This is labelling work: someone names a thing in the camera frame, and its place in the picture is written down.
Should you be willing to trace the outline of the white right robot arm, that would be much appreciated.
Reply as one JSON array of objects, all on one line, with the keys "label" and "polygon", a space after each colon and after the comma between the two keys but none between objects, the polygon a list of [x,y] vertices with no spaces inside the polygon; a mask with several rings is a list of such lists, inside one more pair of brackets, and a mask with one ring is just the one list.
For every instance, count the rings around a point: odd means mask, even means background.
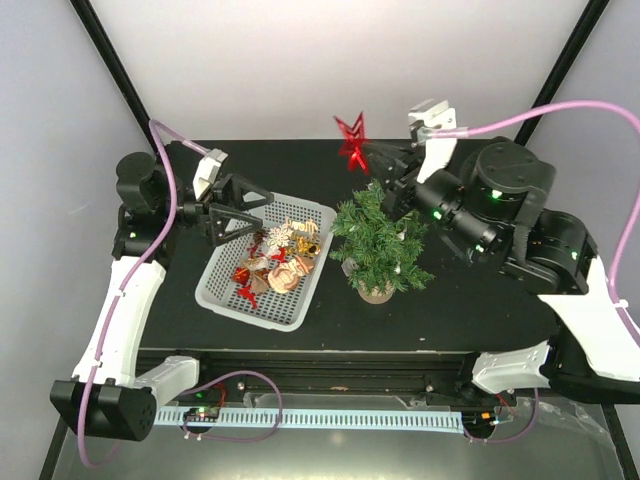
[{"label": "white right robot arm", "polygon": [[636,329],[620,322],[597,246],[577,217],[546,208],[554,167],[527,148],[496,137],[463,159],[445,157],[426,179],[423,145],[372,142],[364,148],[392,219],[418,210],[461,258],[492,258],[498,272],[546,303],[558,330],[534,346],[467,355],[454,379],[457,396],[479,402],[510,389],[548,388],[589,404],[639,401]]}]

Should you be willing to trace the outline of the gold merry christmas sign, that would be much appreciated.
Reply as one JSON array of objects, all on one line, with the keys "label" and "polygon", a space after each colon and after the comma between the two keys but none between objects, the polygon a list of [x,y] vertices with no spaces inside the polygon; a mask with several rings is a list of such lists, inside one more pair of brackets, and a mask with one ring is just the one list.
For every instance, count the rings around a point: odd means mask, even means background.
[{"label": "gold merry christmas sign", "polygon": [[285,218],[284,226],[294,232],[301,232],[313,237],[319,233],[319,226],[313,219],[306,221],[294,221],[289,217]]}]

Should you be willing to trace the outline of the red star ornament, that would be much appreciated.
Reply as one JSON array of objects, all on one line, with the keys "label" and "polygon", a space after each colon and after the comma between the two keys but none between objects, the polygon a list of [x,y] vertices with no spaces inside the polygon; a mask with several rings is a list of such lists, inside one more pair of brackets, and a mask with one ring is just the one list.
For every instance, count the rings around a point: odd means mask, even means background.
[{"label": "red star ornament", "polygon": [[364,113],[360,112],[353,124],[348,124],[338,116],[333,117],[343,136],[343,144],[338,154],[347,159],[347,169],[360,169],[365,175],[370,175],[369,164],[363,153],[363,145],[368,141],[365,130]]}]

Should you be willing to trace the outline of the gold bell ornament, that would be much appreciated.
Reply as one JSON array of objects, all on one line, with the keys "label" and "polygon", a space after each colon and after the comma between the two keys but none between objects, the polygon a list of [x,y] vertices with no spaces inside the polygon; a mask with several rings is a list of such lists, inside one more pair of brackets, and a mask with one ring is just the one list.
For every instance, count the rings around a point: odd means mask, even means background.
[{"label": "gold bell ornament", "polygon": [[295,241],[295,251],[298,255],[314,257],[321,253],[321,244],[318,241],[299,236]]}]

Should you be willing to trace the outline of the wooden santa ornament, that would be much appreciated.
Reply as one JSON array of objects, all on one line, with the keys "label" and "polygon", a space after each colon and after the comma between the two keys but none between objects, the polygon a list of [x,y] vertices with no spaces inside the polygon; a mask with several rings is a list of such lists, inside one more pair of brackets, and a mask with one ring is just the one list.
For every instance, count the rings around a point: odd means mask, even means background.
[{"label": "wooden santa ornament", "polygon": [[279,294],[295,290],[300,280],[314,269],[315,262],[308,257],[295,255],[287,262],[281,263],[267,276],[269,286]]}]

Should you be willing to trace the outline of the white string lights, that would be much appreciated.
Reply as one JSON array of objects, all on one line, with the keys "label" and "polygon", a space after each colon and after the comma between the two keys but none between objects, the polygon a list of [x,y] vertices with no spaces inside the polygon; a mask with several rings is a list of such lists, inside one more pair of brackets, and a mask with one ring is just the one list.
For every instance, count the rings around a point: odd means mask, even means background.
[{"label": "white string lights", "polygon": [[384,273],[397,275],[401,272],[405,257],[402,243],[413,234],[411,229],[419,216],[410,212],[400,220],[390,220],[382,211],[384,196],[384,189],[374,180],[339,205],[333,230],[343,239],[338,252],[349,273],[358,267],[380,267]]}]

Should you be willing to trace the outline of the white snowflake ornament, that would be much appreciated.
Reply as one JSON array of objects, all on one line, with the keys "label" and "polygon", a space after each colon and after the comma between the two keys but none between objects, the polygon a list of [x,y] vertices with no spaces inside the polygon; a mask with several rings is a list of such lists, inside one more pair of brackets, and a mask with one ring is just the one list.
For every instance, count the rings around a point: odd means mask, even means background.
[{"label": "white snowflake ornament", "polygon": [[269,250],[278,251],[289,245],[293,233],[294,230],[286,225],[272,227],[269,229],[264,243]]}]

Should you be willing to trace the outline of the red gift box ornament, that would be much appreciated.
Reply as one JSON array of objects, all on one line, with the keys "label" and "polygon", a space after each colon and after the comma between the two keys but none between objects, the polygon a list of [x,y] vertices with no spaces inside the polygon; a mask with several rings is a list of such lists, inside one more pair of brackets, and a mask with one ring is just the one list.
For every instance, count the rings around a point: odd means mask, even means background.
[{"label": "red gift box ornament", "polygon": [[232,275],[232,280],[242,286],[246,286],[251,278],[251,271],[246,267],[237,267]]}]

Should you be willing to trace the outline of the small green christmas tree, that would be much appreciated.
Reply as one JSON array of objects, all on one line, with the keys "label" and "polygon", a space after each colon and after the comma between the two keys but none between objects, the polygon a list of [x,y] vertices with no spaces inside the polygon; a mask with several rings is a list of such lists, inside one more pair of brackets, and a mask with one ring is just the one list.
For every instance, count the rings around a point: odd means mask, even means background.
[{"label": "small green christmas tree", "polygon": [[385,191],[377,180],[338,205],[331,232],[342,244],[330,257],[343,268],[348,284],[372,304],[396,292],[423,290],[435,275],[418,265],[427,224],[411,210],[398,220],[382,211]]}]

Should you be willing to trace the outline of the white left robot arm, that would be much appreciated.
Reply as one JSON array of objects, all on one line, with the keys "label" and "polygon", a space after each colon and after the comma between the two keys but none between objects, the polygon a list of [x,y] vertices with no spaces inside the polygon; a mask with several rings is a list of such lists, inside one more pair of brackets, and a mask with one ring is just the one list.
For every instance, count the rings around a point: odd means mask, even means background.
[{"label": "white left robot arm", "polygon": [[202,399],[213,391],[213,372],[191,356],[169,356],[136,373],[142,334],[180,228],[199,227],[211,240],[215,251],[200,283],[223,291],[231,287],[231,271],[221,269],[222,259],[239,258],[241,243],[263,226],[284,223],[330,242],[333,209],[221,175],[226,158],[219,149],[203,152],[189,186],[175,177],[166,155],[135,152],[117,164],[121,205],[108,292],[70,379],[55,381],[50,391],[52,405],[80,438],[142,441],[160,408],[183,394]]}]

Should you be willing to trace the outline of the white perforated plastic basket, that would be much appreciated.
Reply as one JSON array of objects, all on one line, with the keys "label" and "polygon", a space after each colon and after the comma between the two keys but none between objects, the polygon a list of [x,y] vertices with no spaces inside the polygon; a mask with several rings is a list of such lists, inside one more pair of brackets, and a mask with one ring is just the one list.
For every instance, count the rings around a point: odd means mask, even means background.
[{"label": "white perforated plastic basket", "polygon": [[[250,215],[263,221],[263,228],[215,249],[195,290],[199,306],[214,313],[268,330],[292,332],[303,323],[311,299],[320,279],[333,239],[331,226],[336,211],[317,202],[276,193],[269,205],[254,208]],[[313,219],[319,233],[313,237],[294,232],[285,248],[269,250],[264,243],[270,228],[284,225],[285,218],[294,221]],[[271,270],[298,255],[295,241],[307,237],[321,244],[321,253],[314,257],[312,272],[303,277],[297,288],[286,294],[275,292],[267,282]],[[247,285],[256,294],[257,309],[249,301],[239,297],[236,291],[243,287],[232,280],[237,267],[251,271]]]}]

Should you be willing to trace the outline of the red reindeer ornament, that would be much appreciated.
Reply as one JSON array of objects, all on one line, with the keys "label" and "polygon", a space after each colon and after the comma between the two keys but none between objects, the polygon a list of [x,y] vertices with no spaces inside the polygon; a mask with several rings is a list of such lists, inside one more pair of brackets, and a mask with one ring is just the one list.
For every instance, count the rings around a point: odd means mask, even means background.
[{"label": "red reindeer ornament", "polygon": [[258,303],[256,300],[256,294],[252,291],[251,287],[249,285],[243,286],[241,288],[239,288],[236,291],[236,294],[241,297],[244,298],[245,300],[249,301],[251,304],[251,308],[252,309],[257,309],[258,308]]}]

